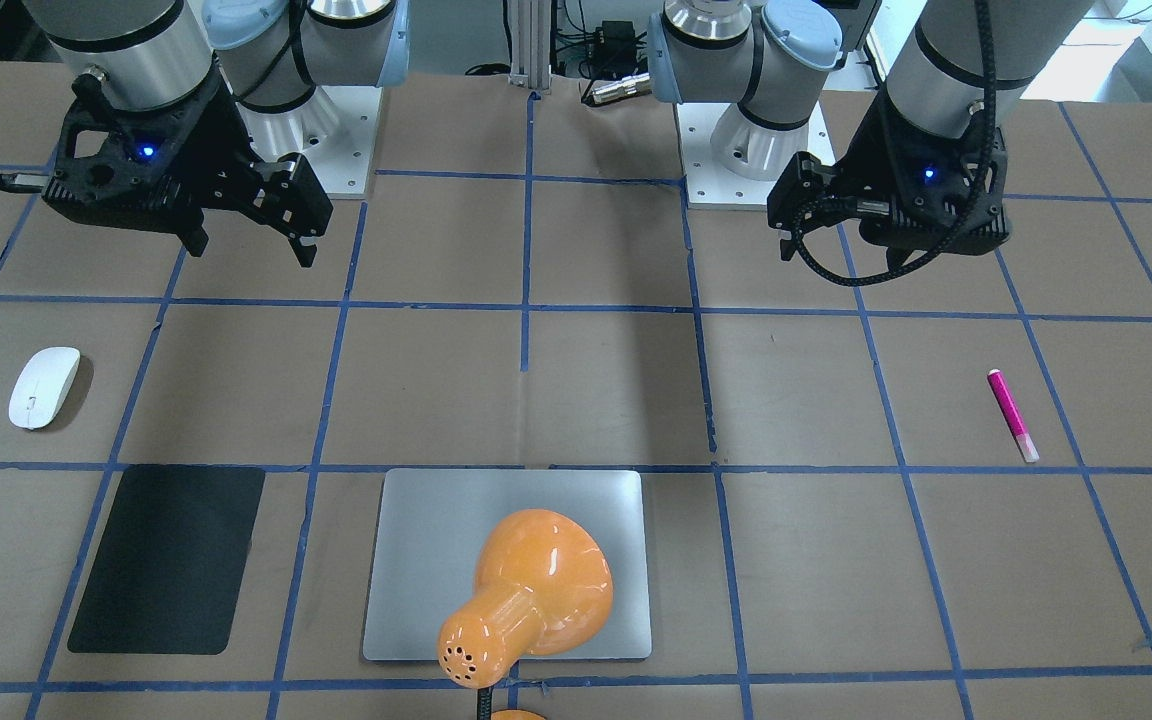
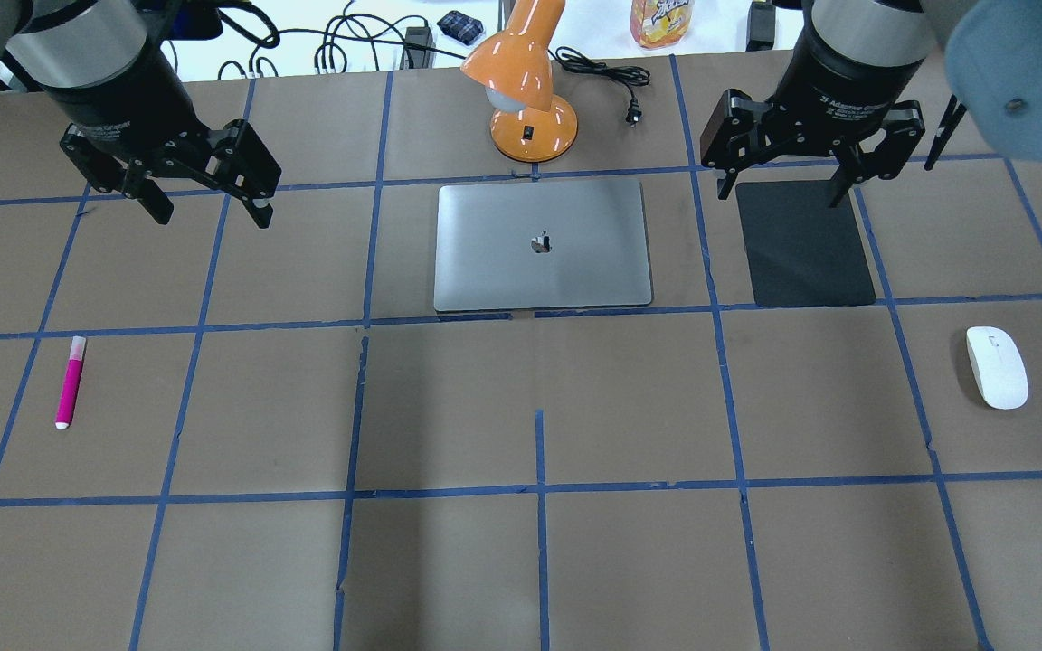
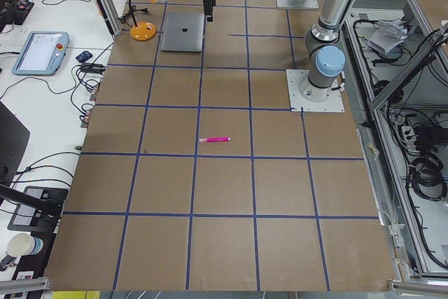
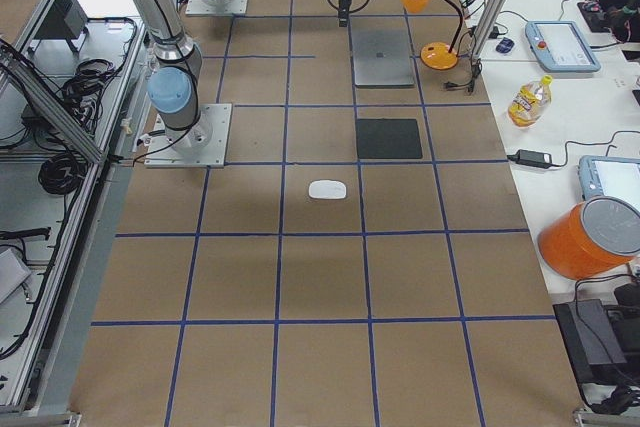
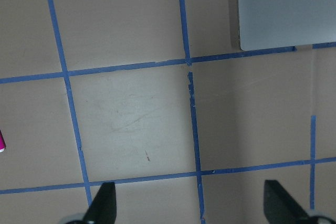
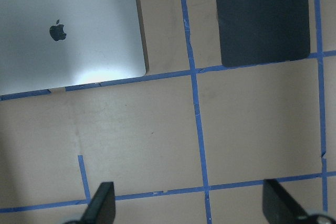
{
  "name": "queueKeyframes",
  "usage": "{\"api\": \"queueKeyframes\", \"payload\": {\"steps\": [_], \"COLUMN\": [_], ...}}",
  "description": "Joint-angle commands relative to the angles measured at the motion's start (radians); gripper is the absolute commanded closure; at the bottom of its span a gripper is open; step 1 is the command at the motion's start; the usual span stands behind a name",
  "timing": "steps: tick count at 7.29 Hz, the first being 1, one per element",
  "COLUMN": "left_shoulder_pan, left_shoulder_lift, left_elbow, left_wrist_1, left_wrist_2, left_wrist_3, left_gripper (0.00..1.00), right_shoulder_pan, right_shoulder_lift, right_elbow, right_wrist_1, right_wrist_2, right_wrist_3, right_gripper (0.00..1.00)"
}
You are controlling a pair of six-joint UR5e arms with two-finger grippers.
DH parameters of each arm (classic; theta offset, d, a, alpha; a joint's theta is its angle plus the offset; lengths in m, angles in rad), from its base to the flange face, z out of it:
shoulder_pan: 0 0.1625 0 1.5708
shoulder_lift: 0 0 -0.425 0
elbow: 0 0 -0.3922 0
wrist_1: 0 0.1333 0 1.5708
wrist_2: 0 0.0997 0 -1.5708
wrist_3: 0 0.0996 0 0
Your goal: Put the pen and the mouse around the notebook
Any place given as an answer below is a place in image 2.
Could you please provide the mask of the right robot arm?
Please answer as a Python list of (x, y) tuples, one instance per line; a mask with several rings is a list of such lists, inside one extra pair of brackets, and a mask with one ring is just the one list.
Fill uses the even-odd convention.
[(934, 49), (950, 102), (932, 168), (964, 116), (1010, 159), (1042, 161), (1042, 1), (799, 1), (805, 17), (777, 90), (755, 100), (729, 87), (700, 137), (700, 161), (724, 174), (726, 198), (749, 166), (834, 157), (832, 203), (857, 183), (893, 180), (924, 136), (921, 106), (902, 99)]

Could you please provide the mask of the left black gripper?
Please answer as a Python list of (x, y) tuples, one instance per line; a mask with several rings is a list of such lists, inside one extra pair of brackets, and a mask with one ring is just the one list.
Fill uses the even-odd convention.
[(128, 1), (33, 1), (5, 48), (69, 116), (63, 153), (98, 193), (133, 199), (158, 225), (162, 180), (191, 180), (269, 228), (282, 168), (247, 120), (197, 116), (153, 30)]

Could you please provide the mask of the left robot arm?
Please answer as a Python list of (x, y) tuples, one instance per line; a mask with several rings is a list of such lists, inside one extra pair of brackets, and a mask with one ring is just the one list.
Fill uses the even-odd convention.
[(281, 168), (248, 120), (207, 127), (129, 1), (0, 1), (0, 59), (11, 55), (69, 119), (61, 150), (98, 193), (124, 194), (160, 225), (162, 180), (235, 198), (269, 227)]

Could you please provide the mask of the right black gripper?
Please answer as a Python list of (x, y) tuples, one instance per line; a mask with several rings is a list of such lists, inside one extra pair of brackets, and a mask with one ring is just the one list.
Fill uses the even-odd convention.
[(721, 95), (700, 135), (700, 164), (720, 173), (726, 201), (737, 176), (779, 156), (832, 157), (835, 209), (872, 178), (893, 180), (925, 133), (918, 100), (902, 99), (934, 49), (918, 1), (794, 1), (803, 26), (782, 81), (765, 100)]

